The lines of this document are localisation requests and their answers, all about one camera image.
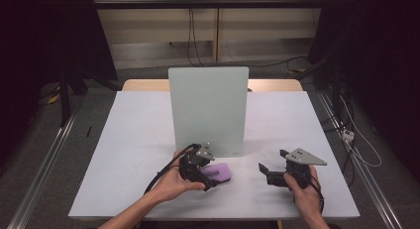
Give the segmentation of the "person's left hand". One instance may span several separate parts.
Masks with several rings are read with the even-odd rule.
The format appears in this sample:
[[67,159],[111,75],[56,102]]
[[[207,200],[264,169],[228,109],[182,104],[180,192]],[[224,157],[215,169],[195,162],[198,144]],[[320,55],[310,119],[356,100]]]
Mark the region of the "person's left hand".
[[190,190],[203,190],[202,182],[191,182],[181,177],[179,172],[179,160],[169,165],[169,169],[159,178],[157,184],[147,193],[154,204],[170,201],[182,193]]

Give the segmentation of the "person's right hand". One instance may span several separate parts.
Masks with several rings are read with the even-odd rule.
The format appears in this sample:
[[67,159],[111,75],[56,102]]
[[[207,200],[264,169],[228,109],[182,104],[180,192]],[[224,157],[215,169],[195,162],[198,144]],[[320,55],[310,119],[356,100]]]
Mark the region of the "person's right hand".
[[288,187],[293,192],[295,204],[298,208],[301,218],[309,225],[315,225],[323,220],[321,213],[321,197],[318,191],[321,189],[318,182],[317,172],[313,166],[310,166],[311,182],[314,186],[309,185],[302,189],[296,179],[286,173],[284,179]]

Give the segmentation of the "black metal stand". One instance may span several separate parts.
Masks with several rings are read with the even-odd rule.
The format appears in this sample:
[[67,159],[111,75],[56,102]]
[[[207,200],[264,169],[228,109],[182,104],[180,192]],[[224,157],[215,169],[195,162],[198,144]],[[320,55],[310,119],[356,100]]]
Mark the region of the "black metal stand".
[[60,126],[63,127],[67,123],[71,114],[70,102],[69,102],[69,96],[68,96],[68,83],[67,83],[66,71],[64,67],[59,71],[59,95],[60,95],[60,101],[61,101]]

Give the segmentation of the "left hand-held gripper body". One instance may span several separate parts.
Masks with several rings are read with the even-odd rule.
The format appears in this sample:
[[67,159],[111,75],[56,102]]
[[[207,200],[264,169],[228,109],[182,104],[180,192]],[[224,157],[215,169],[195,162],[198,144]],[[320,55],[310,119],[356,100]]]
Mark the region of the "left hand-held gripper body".
[[201,169],[215,160],[209,143],[194,144],[191,151],[186,152],[179,160],[179,172],[183,179],[191,182],[199,175],[204,175]]

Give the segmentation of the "black horizontal bar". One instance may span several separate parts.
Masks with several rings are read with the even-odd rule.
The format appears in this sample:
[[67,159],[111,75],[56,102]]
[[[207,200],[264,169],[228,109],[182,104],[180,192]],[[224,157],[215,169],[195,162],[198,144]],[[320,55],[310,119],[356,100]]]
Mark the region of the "black horizontal bar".
[[295,1],[95,1],[97,9],[240,9],[240,8],[324,8],[330,5],[325,0]]

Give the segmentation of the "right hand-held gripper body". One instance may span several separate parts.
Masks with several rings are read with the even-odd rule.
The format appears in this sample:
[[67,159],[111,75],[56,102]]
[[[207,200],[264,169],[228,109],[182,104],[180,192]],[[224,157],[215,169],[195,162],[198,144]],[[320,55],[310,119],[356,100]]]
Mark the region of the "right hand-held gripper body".
[[326,161],[312,155],[311,153],[297,148],[296,150],[289,152],[285,157],[286,159],[286,171],[290,173],[299,186],[304,189],[311,182],[310,166],[325,166]]

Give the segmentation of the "wooden table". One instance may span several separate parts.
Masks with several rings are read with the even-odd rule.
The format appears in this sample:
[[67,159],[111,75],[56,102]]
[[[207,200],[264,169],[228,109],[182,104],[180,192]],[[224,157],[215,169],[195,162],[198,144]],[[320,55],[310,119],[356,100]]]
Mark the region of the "wooden table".
[[[302,91],[295,79],[250,79],[248,88],[252,91]],[[169,91],[168,79],[129,79],[123,85],[124,91]]]

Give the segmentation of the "metal floor rail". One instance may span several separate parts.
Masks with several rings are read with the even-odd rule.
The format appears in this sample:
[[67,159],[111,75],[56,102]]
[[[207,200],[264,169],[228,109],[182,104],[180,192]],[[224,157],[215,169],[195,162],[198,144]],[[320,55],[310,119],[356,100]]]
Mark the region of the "metal floor rail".
[[356,148],[352,148],[350,144],[343,140],[345,144],[345,149],[348,152],[352,162],[354,164],[355,170],[358,172],[362,182],[364,183],[367,192],[372,199],[373,204],[375,205],[379,215],[381,216],[387,229],[402,229],[402,226],[390,205],[389,201],[383,194],[373,175],[371,174],[368,165],[363,163],[359,158],[359,152]]
[[25,229],[29,219],[38,203],[38,200],[45,188],[47,180],[53,170],[63,145],[72,129],[76,118],[76,113],[72,113],[62,126],[58,128],[57,134],[49,148],[49,151],[32,181],[27,193],[21,200],[14,216],[7,229]]

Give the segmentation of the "upright glass whiteboard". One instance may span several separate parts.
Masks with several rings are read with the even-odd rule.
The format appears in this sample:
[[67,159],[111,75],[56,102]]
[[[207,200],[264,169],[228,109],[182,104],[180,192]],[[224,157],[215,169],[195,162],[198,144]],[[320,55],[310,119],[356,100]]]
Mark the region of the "upright glass whiteboard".
[[172,67],[168,79],[176,146],[208,143],[217,158],[242,156],[249,69]]

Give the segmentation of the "purple whiteboard eraser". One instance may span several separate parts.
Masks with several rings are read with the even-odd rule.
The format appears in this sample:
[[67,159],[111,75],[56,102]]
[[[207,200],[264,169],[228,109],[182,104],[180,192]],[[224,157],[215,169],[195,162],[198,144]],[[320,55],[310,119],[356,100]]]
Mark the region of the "purple whiteboard eraser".
[[210,179],[218,182],[227,182],[231,179],[232,173],[227,164],[217,164],[205,167],[201,172]]

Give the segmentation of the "white table mat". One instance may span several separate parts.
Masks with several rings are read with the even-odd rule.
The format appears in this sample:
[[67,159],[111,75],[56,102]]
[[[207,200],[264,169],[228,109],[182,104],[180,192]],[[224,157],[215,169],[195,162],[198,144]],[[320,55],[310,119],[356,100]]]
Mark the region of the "white table mat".
[[[251,92],[245,153],[227,158],[228,182],[191,191],[159,205],[153,221],[274,220],[298,215],[291,193],[267,184],[259,166],[281,170],[280,150],[302,148],[324,160],[317,172],[329,219],[356,218],[359,211],[304,91]],[[117,94],[69,217],[108,219],[141,197],[172,158],[176,146],[170,97],[166,92]]]

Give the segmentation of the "black curtain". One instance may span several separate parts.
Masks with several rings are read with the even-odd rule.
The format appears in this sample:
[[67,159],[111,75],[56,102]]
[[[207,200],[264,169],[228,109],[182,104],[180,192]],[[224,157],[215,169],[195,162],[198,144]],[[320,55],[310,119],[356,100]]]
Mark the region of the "black curtain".
[[354,1],[321,11],[308,60],[320,60],[341,31],[348,33],[337,53],[348,85],[391,150],[420,179],[420,0]]
[[37,111],[41,88],[66,77],[115,80],[94,0],[0,0],[0,164],[9,160]]

